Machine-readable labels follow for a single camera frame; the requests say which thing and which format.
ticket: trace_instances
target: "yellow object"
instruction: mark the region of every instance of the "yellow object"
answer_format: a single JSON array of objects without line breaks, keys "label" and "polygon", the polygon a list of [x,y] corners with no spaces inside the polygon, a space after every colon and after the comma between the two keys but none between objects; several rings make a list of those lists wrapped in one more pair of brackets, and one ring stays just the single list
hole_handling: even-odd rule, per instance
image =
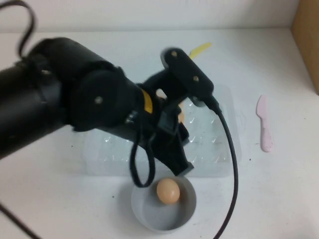
[{"label": "yellow object", "polygon": [[153,103],[151,97],[146,91],[142,90],[142,92],[144,95],[144,110],[151,114],[153,113]]},{"label": "yellow object", "polygon": [[160,180],[156,192],[159,199],[165,204],[176,203],[180,197],[178,184],[170,178]]},{"label": "yellow object", "polygon": [[194,59],[197,55],[202,53],[204,50],[206,50],[210,46],[211,46],[211,42],[206,42],[206,43],[196,47],[195,49],[191,50],[191,52],[189,54],[190,59]]}]

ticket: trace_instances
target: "cardboard box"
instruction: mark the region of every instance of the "cardboard box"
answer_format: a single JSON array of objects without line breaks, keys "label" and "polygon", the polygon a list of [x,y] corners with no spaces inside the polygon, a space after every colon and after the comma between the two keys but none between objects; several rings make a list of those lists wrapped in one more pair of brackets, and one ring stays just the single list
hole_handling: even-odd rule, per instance
[{"label": "cardboard box", "polygon": [[319,93],[319,0],[300,0],[292,33]]}]

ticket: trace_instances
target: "pink spoon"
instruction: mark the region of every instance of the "pink spoon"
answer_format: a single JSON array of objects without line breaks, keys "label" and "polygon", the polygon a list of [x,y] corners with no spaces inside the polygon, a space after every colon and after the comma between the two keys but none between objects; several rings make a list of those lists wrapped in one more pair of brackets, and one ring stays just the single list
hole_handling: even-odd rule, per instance
[{"label": "pink spoon", "polygon": [[267,96],[262,95],[257,103],[256,114],[261,120],[261,149],[265,152],[271,152],[274,149],[274,143],[270,136],[267,117]]}]

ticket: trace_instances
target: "yellow label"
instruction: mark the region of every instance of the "yellow label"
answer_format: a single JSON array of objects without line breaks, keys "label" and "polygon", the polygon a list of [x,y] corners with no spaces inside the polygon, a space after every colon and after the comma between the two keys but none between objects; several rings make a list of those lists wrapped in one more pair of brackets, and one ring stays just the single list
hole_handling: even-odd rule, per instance
[{"label": "yellow label", "polygon": [[142,92],[144,95],[144,110],[151,114],[153,113],[153,103],[151,97],[146,91],[142,90]]}]

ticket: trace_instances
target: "black cable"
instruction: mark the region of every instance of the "black cable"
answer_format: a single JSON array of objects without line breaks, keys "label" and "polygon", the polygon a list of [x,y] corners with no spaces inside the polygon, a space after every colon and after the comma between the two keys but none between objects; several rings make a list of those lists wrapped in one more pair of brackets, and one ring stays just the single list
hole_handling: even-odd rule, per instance
[{"label": "black cable", "polygon": [[151,147],[151,138],[147,139],[146,141],[146,145],[145,145],[145,152],[146,155],[148,156],[148,161],[149,161],[149,176],[148,179],[146,181],[145,184],[143,184],[139,178],[139,174],[138,171],[136,169],[136,152],[139,146],[139,142],[141,140],[141,136],[142,136],[142,124],[140,123],[140,127],[139,130],[137,130],[136,133],[136,139],[133,143],[132,149],[131,149],[131,155],[130,155],[130,173],[131,173],[131,177],[132,180],[134,182],[134,184],[139,187],[139,188],[146,188],[149,185],[151,185],[151,183],[153,182],[154,178],[155,178],[155,159],[154,159],[154,154],[152,151],[152,147]]},{"label": "black cable", "polygon": [[29,229],[22,221],[20,221],[12,212],[10,212],[4,205],[0,203],[0,211],[6,215],[6,217],[13,222],[18,228],[20,228],[25,234],[32,239],[41,239],[31,229]]},{"label": "black cable", "polygon": [[21,59],[23,59],[24,58],[23,49],[25,47],[26,42],[29,40],[29,38],[31,37],[31,35],[33,34],[34,29],[35,29],[35,23],[36,23],[35,15],[34,15],[32,8],[27,3],[25,3],[21,0],[5,1],[5,2],[0,4],[0,9],[3,9],[5,7],[8,7],[8,6],[22,6],[22,7],[25,7],[29,13],[29,17],[30,17],[29,25],[28,25],[24,35],[22,36],[22,38],[18,44],[18,49],[17,49],[17,53],[18,53],[19,57]]},{"label": "black cable", "polygon": [[229,144],[230,154],[231,154],[231,158],[232,158],[232,162],[233,162],[233,170],[234,170],[233,198],[231,200],[230,207],[229,207],[229,210],[228,210],[227,215],[225,217],[225,220],[224,220],[223,224],[221,225],[220,229],[218,230],[216,236],[213,238],[213,239],[219,239],[220,236],[223,234],[225,228],[227,227],[229,220],[233,214],[235,205],[236,205],[237,195],[238,195],[238,166],[237,166],[237,158],[236,158],[234,143],[233,143],[233,140],[231,138],[231,134],[230,134],[228,125],[226,123],[226,120],[224,118],[224,115],[219,107],[218,101],[215,99],[215,97],[212,97],[211,99],[209,99],[206,102],[206,104],[207,104],[208,108],[210,108],[212,111],[214,111],[217,114],[217,116],[219,117],[219,119],[224,127],[226,137],[228,140],[228,144]]},{"label": "black cable", "polygon": [[[9,0],[0,4],[0,9],[3,9],[8,6],[22,6],[28,10],[30,16],[29,26],[27,27],[24,35],[22,36],[19,44],[17,53],[21,59],[23,56],[23,49],[25,47],[26,42],[29,40],[35,28],[35,15],[30,6],[21,1],[21,0]],[[0,212],[2,212],[11,222],[13,222],[18,228],[20,228],[25,234],[27,234],[32,239],[41,239],[37,236],[31,229],[29,229],[22,221],[20,221],[12,212],[10,212],[3,204],[0,203]]]}]

